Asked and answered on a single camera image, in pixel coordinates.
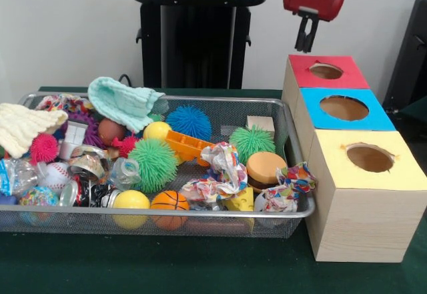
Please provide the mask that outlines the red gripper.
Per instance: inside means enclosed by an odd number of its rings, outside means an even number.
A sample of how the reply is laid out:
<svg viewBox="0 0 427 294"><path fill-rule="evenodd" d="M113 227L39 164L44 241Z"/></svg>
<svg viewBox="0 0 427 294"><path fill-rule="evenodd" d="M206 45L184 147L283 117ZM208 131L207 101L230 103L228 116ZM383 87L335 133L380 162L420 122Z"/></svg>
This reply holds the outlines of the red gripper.
<svg viewBox="0 0 427 294"><path fill-rule="evenodd" d="M283 0L284 9L291 11L293 14L309 13L317 15L310 18L310 32L306 33L306 27L309 17L302 17L298 35L296 39L295 49L310 53L318 29L319 19L323 21L334 20L344 4L344 0Z"/></svg>

